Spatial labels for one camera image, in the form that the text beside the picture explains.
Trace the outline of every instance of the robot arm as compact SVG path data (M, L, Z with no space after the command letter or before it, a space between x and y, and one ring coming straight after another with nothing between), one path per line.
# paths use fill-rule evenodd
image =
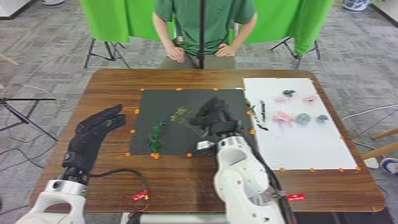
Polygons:
M230 223L292 224L292 212L276 175L260 153L247 144L240 134L240 122L233 119L228 105L219 98L207 102L191 123L201 126L208 135L221 138L216 190L226 202ZM200 142L201 150L205 145L214 144Z
M77 134L64 155L64 175L50 180L47 189L40 194L34 208L17 224L84 224L84 205L88 175L95 166L98 151L109 132L127 123L120 114L123 106L109 108L95 114L79 124ZM48 213L52 205L70 204L70 214Z
M269 174L242 136L219 142L216 190L226 202L231 224L285 224L271 190Z

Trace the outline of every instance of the gray carpet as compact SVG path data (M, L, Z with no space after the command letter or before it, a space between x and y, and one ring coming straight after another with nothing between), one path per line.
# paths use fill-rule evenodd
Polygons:
M20 63L15 66L0 60L0 84L6 86L2 91L6 97L48 96L43 91L22 86L22 84L29 84L56 94L63 110L77 105L93 72L100 68L125 67L121 61L109 62L95 58L89 69L82 69L89 41L91 34L79 0L70 0L59 8L47 8L38 2L13 21L0 21L0 52ZM294 68L294 59L287 49L279 48L274 52L269 51L274 44L276 42L244 46L237 56L240 69ZM317 60L317 55L311 53L304 58L303 69L317 74L340 116L345 117L367 109L397 104L398 29L374 9L363 13L351 13L342 9L338 1L320 35L320 48L322 61ZM102 45L96 47L96 51L104 52ZM123 55L134 68L157 68L166 51L159 42L132 39L132 43L123 49ZM27 112L27 103L13 103L13 105ZM352 137L361 134L391 112L395 109L377 111L345 121ZM61 111L57 103L43 103L32 115L34 121L57 136L72 113L73 109L66 112ZM8 118L9 113L2 109L2 125L6 122L11 124L17 121L13 117L8 121ZM374 134L398 127L397 120L398 113L356 140L374 147L398 141L398 136L375 142L370 140ZM47 136L29 143L17 140L29 141L40 134L29 126L20 126L13 132L2 132L0 152L20 148L29 157L38 156L52 147L54 140ZM359 150L363 153L370 151L361 146ZM50 154L52 151L34 160L41 166L47 164ZM24 161L25 158L18 151L0 156L0 198L4 202L0 213L29 203L41 169L29 162L6 169ZM381 170L374 171L374 176L388 194L388 206L398 220L398 178L384 174ZM20 209L2 215L0 223L15 223L25 212L27 209ZM120 215L89 215L88 223L112 223L112 220L118 219Z

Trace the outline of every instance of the green plant piece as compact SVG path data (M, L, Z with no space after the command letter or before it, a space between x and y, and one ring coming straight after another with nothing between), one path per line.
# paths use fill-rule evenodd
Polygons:
M164 147L162 140L160 140L160 133L162 133L164 126L166 126L166 122L160 121L157 126L153 127L153 133L148 137L152 153L159 153L159 150Z
M198 129L192 127L187 119L184 116L187 116L192 113L192 110L185 107L178 108L178 111L175 113L175 115L171 116L171 121L178 122L194 132L196 134L201 136L201 132L198 131Z

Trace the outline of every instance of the green backdrop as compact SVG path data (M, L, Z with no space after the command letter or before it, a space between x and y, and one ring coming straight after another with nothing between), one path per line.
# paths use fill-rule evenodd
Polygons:
M128 42L130 36L159 40L153 27L157 0L80 0L93 38ZM295 38L295 52L313 47L335 0L256 0L258 25L246 44Z

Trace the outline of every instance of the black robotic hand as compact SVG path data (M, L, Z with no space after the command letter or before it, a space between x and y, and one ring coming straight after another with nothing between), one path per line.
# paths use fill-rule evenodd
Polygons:
M127 115L120 114L121 109L120 104L95 114L77 126L63 167L79 169L84 174L89 174L95 166L107 134L127 124Z
M237 134L240 130L240 122L233 119L228 111L228 104L217 97L205 103L191 124L207 130L208 135Z

